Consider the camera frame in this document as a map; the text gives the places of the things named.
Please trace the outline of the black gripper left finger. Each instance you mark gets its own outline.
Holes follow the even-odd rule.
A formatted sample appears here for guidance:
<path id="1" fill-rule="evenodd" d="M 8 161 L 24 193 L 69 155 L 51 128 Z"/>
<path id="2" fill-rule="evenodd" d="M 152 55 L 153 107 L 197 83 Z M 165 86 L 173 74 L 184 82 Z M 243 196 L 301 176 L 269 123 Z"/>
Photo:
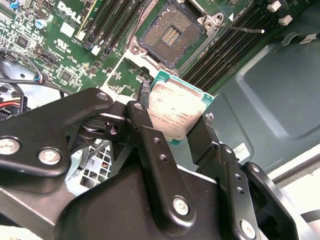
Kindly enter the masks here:
<path id="1" fill-rule="evenodd" d="M 143 104 L 134 100 L 126 105 L 114 103 L 96 88 L 0 125 L 1 185 L 31 193 L 58 189 L 70 169 L 72 151 L 82 146 L 77 140 L 80 128 L 94 117 L 105 121 L 99 139 L 124 145 L 114 176 L 130 167 L 140 168 L 158 228 L 168 235 L 186 234 L 196 221 L 196 210 L 163 133 L 153 127 Z"/>

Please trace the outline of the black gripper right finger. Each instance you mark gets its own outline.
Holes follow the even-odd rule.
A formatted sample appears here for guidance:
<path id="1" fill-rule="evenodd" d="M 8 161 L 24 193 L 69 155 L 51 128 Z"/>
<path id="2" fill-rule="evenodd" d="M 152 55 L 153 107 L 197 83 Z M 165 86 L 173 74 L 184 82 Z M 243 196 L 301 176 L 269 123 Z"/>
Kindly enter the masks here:
<path id="1" fill-rule="evenodd" d="M 306 240 L 308 224 L 261 167 L 240 164 L 203 114 L 187 134 L 192 161 L 219 188 L 219 220 L 227 240 Z"/>

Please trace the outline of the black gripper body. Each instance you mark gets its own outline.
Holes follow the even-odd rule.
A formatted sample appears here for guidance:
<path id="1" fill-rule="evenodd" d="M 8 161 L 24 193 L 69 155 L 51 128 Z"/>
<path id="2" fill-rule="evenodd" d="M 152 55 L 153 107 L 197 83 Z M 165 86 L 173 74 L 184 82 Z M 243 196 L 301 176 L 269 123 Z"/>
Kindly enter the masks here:
<path id="1" fill-rule="evenodd" d="M 180 167 L 196 210 L 181 240 L 221 240 L 217 185 Z M 56 240 L 171 240 L 156 225 L 140 168 L 133 166 L 73 199 L 55 226 Z"/>

